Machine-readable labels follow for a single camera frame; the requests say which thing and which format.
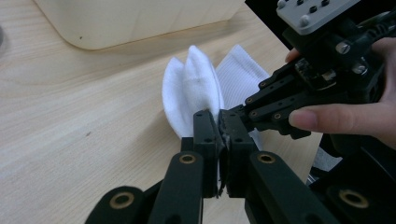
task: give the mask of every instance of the bolt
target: bolt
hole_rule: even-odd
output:
[[[352,66],[352,72],[354,72],[355,74],[358,74],[358,75],[363,75],[366,70],[367,70],[366,66],[364,66],[361,63],[355,63]]]
[[[340,54],[347,54],[350,50],[350,46],[345,42],[340,42],[335,46],[335,50]]]

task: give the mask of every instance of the white towel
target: white towel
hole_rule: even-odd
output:
[[[218,121],[220,109],[241,105],[259,90],[268,74],[236,45],[216,70],[210,59],[195,46],[189,48],[186,64],[172,58],[163,77],[163,108],[178,137],[193,137],[192,115],[208,109]],[[250,135],[262,143],[257,132]]]

